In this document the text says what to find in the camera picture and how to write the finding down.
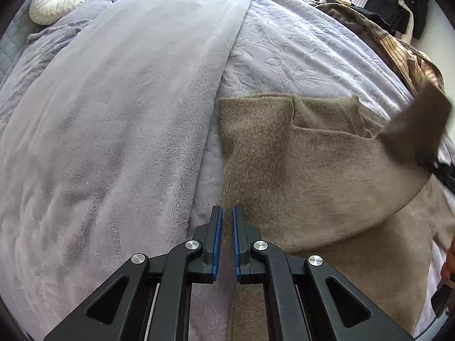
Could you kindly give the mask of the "person's right hand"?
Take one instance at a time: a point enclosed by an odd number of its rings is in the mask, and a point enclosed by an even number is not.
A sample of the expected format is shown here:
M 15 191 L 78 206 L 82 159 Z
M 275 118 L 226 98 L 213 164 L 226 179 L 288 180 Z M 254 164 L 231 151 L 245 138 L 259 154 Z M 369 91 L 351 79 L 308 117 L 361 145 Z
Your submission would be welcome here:
M 455 237 L 446 253 L 446 260 L 441 268 L 441 277 L 443 282 L 451 288 L 454 288 L 454 280 L 451 277 L 455 273 Z

